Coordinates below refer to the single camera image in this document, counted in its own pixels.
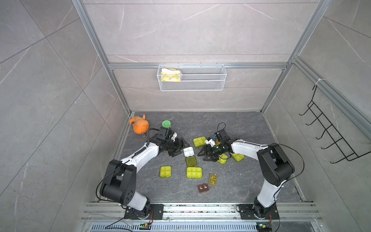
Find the small green pillbox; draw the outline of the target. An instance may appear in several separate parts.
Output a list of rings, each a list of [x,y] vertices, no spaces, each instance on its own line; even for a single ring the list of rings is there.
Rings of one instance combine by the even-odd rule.
[[[219,155],[217,162],[224,165],[227,162],[228,158],[229,157],[226,154],[221,154]]]
[[[172,168],[171,166],[162,166],[160,168],[160,177],[161,178],[170,178],[172,176]]]
[[[185,162],[187,167],[194,167],[198,164],[193,147],[184,148],[183,154],[185,156]]]

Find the yellow small pillbox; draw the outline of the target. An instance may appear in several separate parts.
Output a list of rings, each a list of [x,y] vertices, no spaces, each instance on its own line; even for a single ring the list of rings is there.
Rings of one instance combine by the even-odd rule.
[[[217,177],[216,174],[210,174],[210,178],[209,178],[208,183],[209,183],[210,185],[215,186],[215,185],[216,185],[216,182],[217,182],[217,179],[218,179],[218,177]]]

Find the large green six-cell pillbox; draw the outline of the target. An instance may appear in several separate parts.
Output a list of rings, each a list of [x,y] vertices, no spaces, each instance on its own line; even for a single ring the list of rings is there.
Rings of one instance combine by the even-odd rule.
[[[187,167],[186,177],[188,179],[202,179],[203,170],[201,167]]]

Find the brown small pillbox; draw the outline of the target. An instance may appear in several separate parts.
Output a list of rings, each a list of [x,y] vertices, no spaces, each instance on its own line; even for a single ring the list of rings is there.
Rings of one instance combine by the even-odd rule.
[[[209,185],[204,183],[197,186],[199,193],[207,192],[209,191]]]

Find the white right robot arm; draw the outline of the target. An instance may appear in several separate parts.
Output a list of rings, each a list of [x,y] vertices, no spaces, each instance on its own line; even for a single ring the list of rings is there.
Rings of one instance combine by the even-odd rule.
[[[280,188],[295,172],[295,167],[282,149],[281,144],[260,145],[242,139],[232,140],[224,129],[217,131],[215,139],[205,140],[199,157],[205,161],[218,161],[224,153],[240,154],[257,160],[264,177],[260,193],[254,200],[257,217],[263,217],[276,204]]]

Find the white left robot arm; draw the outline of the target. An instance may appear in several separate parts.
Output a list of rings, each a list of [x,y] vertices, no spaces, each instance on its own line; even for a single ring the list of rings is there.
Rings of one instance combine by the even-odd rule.
[[[161,152],[167,152],[175,157],[189,148],[184,138],[179,138],[171,128],[149,128],[157,131],[155,135],[147,136],[147,141],[140,149],[122,160],[113,159],[109,162],[104,178],[98,185],[100,196],[122,206],[128,207],[141,215],[150,213],[150,200],[136,191],[137,173],[151,159]]]

